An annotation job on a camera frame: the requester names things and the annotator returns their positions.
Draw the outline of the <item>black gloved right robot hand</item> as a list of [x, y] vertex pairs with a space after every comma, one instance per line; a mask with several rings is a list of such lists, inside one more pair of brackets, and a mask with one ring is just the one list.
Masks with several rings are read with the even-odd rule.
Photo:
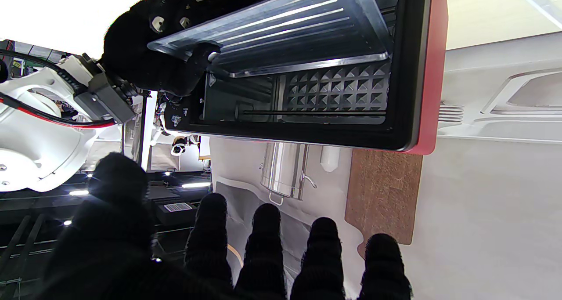
[[189, 26], [193, 0], [139, 0], [121, 14], [104, 37], [104, 68], [146, 90], [187, 97], [220, 54], [219, 46], [198, 43], [186, 60], [154, 51], [148, 44]]

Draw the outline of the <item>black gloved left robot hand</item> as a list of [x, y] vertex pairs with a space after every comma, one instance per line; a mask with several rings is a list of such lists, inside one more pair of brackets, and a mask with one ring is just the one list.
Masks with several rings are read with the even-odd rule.
[[38, 300], [343, 300], [342, 246], [327, 217], [311, 226], [301, 271], [285, 286], [281, 214], [257, 208], [236, 283], [227, 262], [227, 202], [205, 196], [186, 244], [184, 266], [152, 259], [155, 233], [146, 208], [149, 181], [130, 158], [102, 158], [89, 196], [59, 236]]

